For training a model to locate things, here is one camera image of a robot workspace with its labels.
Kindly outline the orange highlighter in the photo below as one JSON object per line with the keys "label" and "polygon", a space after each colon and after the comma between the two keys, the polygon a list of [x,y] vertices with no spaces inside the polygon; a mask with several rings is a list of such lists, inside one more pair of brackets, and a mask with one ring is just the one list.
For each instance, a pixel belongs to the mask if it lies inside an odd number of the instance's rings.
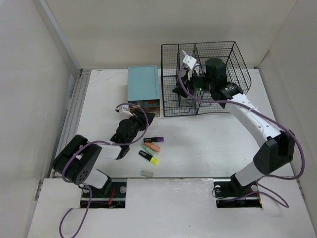
{"label": "orange highlighter", "polygon": [[145,145],[152,149],[153,151],[155,151],[156,153],[160,152],[160,147],[155,145],[154,143],[150,143],[150,142],[145,142]]}

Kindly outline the teal mini drawer chest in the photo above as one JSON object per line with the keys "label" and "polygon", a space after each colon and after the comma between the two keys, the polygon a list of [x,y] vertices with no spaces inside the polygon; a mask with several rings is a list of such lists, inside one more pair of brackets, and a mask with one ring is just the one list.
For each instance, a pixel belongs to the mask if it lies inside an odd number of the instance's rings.
{"label": "teal mini drawer chest", "polygon": [[160,116],[160,86],[156,65],[128,68],[127,101]]}

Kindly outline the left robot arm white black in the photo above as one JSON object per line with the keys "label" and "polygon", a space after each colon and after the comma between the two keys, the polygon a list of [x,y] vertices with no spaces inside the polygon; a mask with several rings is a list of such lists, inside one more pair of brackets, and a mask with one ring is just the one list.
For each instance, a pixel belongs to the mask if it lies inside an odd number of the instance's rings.
{"label": "left robot arm white black", "polygon": [[[155,113],[142,113],[135,109],[132,116],[123,119],[110,139],[115,145],[110,149],[116,149],[115,159],[122,159],[130,150],[130,144],[134,141],[138,132],[144,131],[149,126]],[[102,151],[99,143],[90,143],[82,135],[76,135],[59,153],[53,162],[53,169],[75,185],[87,184],[97,193],[104,197],[110,193],[112,178],[93,167]]]}

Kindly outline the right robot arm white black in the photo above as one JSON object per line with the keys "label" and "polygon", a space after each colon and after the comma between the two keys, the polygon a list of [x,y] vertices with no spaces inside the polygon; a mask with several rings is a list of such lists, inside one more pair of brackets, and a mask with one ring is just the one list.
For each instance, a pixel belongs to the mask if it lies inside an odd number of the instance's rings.
{"label": "right robot arm white black", "polygon": [[185,56],[177,78],[174,93],[200,102],[194,93],[208,91],[210,103],[234,115],[258,144],[252,162],[230,177],[227,186],[231,196],[241,195],[253,182],[292,161],[295,136],[261,114],[241,87],[228,81],[226,64],[221,59],[210,58],[201,66],[194,57]]}

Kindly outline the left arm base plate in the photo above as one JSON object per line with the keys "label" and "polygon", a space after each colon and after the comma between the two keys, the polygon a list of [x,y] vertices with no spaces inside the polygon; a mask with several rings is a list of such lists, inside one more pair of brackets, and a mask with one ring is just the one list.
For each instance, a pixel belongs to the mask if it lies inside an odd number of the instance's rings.
{"label": "left arm base plate", "polygon": [[125,208],[127,179],[113,178],[111,185],[106,189],[98,189],[90,185],[92,191],[92,199],[90,208]]}

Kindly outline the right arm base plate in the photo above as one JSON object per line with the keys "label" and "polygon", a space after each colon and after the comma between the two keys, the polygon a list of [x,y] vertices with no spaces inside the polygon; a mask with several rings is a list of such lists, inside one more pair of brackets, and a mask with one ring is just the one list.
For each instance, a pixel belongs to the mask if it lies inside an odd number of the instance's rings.
{"label": "right arm base plate", "polygon": [[213,180],[212,195],[217,208],[262,208],[258,191],[256,182],[236,190],[230,179]]}

